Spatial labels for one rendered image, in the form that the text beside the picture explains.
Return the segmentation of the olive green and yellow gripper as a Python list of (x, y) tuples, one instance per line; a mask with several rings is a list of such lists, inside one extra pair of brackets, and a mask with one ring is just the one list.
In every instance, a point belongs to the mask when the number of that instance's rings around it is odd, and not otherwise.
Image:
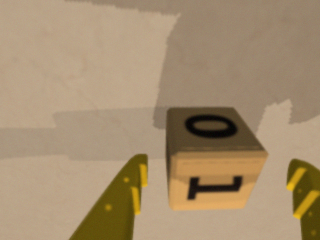
[[(133, 156), (69, 240), (133, 240), (135, 214), (140, 214), (147, 176), (147, 154)], [(292, 159), (286, 188), (293, 191), (293, 216), (300, 219), (302, 240), (320, 240), (320, 170), (308, 162)]]

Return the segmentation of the tan wooden number cube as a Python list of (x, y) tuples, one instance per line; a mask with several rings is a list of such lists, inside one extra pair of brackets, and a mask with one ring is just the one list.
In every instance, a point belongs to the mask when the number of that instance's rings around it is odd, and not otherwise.
[(268, 155), (234, 107), (169, 108), (169, 207), (244, 208)]

